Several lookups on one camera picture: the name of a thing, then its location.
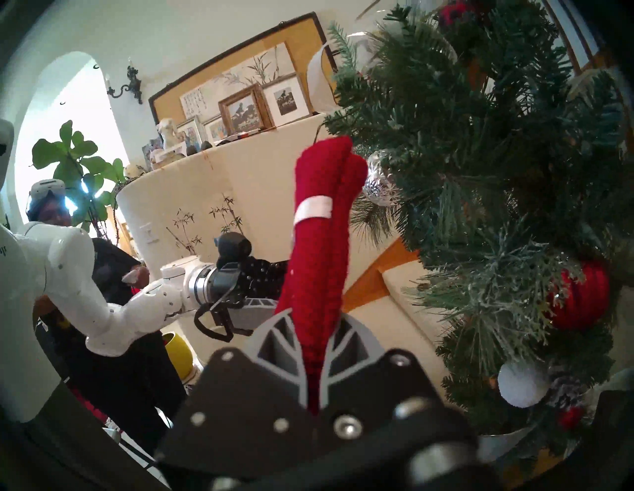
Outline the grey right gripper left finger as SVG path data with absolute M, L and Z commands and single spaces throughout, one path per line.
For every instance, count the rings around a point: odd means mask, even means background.
M 159 466 L 295 466 L 313 458 L 313 416 L 291 309 L 243 348 L 216 352 L 158 449 Z

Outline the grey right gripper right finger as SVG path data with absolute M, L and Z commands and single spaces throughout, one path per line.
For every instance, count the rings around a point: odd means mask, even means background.
M 332 476 L 445 476 L 477 467 L 477 439 L 449 409 L 413 353 L 382 348 L 342 314 L 321 372 L 321 415 L 339 448 Z

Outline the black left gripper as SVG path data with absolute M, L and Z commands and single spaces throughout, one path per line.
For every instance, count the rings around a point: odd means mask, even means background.
M 269 262 L 247 257 L 242 260 L 219 257 L 218 268 L 236 263 L 240 277 L 224 303 L 230 309 L 231 330 L 237 335 L 251 335 L 253 330 L 273 317 L 289 261 Z

